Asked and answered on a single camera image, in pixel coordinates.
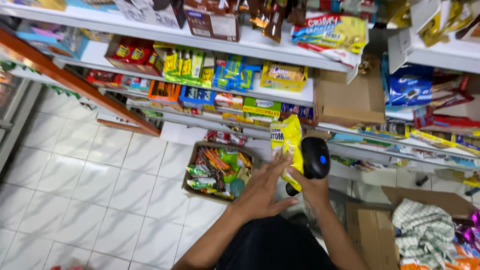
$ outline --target plaid fabric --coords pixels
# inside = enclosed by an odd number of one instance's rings
[[[415,259],[432,270],[444,269],[452,258],[455,228],[452,217],[440,207],[403,199],[392,216],[393,225],[401,230],[395,238],[405,259]]]

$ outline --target green and yellow snack pack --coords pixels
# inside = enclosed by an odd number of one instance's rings
[[[278,150],[282,150],[284,156],[292,157],[292,167],[303,174],[303,157],[300,150],[301,126],[296,115],[290,115],[282,122],[272,122],[270,125],[272,144],[272,159]],[[297,191],[301,191],[301,186],[297,180],[285,169],[281,178],[290,183]]]

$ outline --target white tile floor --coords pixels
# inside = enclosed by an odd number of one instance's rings
[[[0,190],[1,270],[73,261],[92,270],[170,269],[224,211],[180,188],[192,146],[97,125],[52,92],[38,110]],[[346,194],[386,202],[370,185],[382,179],[367,182],[330,179]],[[386,185],[417,188],[407,171]],[[439,179],[421,188],[464,191]]]

